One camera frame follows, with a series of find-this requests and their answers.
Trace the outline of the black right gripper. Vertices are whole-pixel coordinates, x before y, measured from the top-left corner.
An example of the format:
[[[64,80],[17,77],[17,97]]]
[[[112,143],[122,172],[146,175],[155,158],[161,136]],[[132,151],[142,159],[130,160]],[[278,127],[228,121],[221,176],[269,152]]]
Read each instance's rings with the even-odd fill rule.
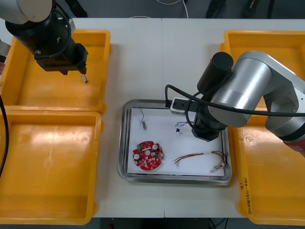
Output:
[[[193,135],[196,138],[205,140],[207,142],[216,139],[219,134],[226,128],[225,124],[217,121],[208,112],[196,113],[193,125]]]

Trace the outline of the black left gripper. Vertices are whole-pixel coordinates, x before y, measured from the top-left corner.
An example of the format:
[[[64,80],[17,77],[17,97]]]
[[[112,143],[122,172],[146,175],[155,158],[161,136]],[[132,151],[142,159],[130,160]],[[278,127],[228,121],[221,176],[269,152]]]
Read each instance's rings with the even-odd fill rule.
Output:
[[[46,72],[60,72],[63,75],[67,75],[69,71],[79,71],[81,74],[86,74],[87,56],[88,52],[85,47],[80,43],[76,43],[56,57],[39,58],[40,55],[35,54],[34,59]]]

